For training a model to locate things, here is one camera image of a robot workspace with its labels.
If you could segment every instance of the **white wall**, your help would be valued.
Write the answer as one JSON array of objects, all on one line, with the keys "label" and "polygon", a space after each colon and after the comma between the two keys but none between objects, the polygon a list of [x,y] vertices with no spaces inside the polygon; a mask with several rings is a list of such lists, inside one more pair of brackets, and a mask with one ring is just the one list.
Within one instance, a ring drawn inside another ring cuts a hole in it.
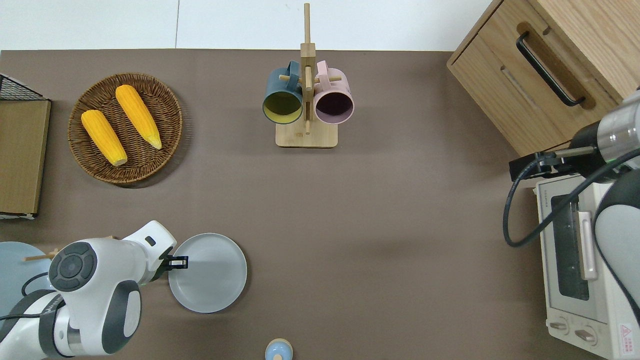
[{"label": "white wall", "polygon": [[491,0],[0,0],[0,50],[452,51]]}]

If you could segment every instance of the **mug handle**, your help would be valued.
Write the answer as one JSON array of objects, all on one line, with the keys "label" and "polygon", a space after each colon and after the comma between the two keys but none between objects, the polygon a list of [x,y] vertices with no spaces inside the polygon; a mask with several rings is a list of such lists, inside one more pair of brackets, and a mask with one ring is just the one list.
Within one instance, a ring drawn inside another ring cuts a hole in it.
[{"label": "mug handle", "polygon": [[318,68],[320,88],[322,88],[322,91],[328,91],[331,88],[331,83],[329,82],[329,69],[326,66],[326,60],[320,61],[316,66]]},{"label": "mug handle", "polygon": [[300,63],[291,60],[287,67],[287,73],[289,73],[289,80],[287,82],[287,90],[296,91],[298,86],[298,79],[300,78]]}]

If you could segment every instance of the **oven window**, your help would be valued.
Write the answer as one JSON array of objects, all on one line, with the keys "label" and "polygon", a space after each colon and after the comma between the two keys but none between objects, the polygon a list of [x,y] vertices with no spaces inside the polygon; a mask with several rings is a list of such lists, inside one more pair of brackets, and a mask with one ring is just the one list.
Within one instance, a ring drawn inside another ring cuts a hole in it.
[{"label": "oven window", "polygon": [[573,211],[578,210],[578,200],[569,206],[557,209],[558,203],[567,195],[551,198],[551,209],[560,211],[553,221],[554,239],[556,241],[556,265],[558,271],[558,287],[560,294],[578,300],[589,300],[589,284],[580,276],[580,258],[576,225],[573,223]]}]

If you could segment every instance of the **mug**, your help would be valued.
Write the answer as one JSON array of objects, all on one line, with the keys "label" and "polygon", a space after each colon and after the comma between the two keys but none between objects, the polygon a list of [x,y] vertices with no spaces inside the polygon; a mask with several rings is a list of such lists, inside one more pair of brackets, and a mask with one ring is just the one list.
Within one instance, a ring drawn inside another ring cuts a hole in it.
[{"label": "mug", "polygon": [[[288,81],[280,75],[289,76]],[[302,115],[302,87],[298,84],[300,64],[289,62],[288,67],[275,69],[267,80],[267,91],[262,102],[262,111],[267,119],[276,124],[290,124]]]},{"label": "mug", "polygon": [[[317,63],[319,84],[314,85],[314,112],[320,121],[341,124],[353,115],[353,98],[349,82],[344,73],[326,66],[326,61]],[[340,76],[341,80],[329,82],[329,77]]]}]

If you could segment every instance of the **oven door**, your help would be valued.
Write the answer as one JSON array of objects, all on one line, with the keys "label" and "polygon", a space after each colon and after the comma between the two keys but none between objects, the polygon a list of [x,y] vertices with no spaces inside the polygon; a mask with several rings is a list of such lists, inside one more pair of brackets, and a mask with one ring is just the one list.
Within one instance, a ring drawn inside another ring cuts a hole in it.
[{"label": "oven door", "polygon": [[541,219],[552,210],[560,212],[541,234],[547,305],[608,323],[602,258],[593,242],[589,243],[591,226],[581,227],[577,213],[591,219],[609,185],[593,184],[568,206],[558,207],[583,180],[581,176],[573,176],[549,181],[538,188]]}]

